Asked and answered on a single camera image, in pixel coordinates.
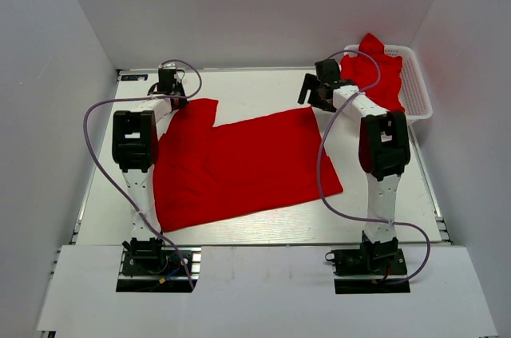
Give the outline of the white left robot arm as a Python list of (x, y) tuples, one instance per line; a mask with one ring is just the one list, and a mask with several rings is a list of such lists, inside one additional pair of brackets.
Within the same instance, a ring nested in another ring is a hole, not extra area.
[(183, 109), (184, 70), (170, 63), (158, 70), (158, 82), (149, 97), (132, 110), (113, 115), (113, 160), (121, 169), (127, 194), (137, 205), (132, 210), (132, 236), (143, 240), (151, 230), (159, 230), (153, 192), (153, 171), (159, 157), (157, 123), (172, 111)]

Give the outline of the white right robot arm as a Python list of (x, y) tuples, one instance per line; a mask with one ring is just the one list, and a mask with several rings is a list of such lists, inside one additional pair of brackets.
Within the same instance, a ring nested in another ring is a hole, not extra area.
[(394, 219), (398, 184), (410, 162), (406, 115), (377, 104), (351, 80), (341, 78), (336, 60), (315, 63), (315, 73), (306, 74), (298, 103), (336, 117), (344, 112), (359, 124), (358, 160), (366, 173), (368, 202), (362, 230), (361, 265), (368, 272), (381, 272), (398, 248)]

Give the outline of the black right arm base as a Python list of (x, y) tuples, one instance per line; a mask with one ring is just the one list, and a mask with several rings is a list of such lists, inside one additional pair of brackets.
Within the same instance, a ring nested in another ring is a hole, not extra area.
[(369, 262), (361, 249), (334, 249), (326, 253), (325, 261), (333, 267), (336, 295), (378, 295), (410, 293), (402, 249), (392, 257)]

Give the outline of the red t shirt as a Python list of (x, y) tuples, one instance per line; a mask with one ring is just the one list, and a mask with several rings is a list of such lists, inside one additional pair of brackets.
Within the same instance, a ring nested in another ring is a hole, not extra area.
[(218, 104), (191, 101), (158, 141), (153, 190), (163, 232), (343, 191), (331, 159), (319, 148), (312, 108), (216, 126)]

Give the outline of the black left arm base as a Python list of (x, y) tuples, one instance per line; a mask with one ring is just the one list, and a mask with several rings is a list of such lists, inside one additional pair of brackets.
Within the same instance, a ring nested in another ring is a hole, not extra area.
[(199, 248), (176, 251), (156, 238), (133, 238), (122, 246), (117, 292), (190, 293), (199, 279)]

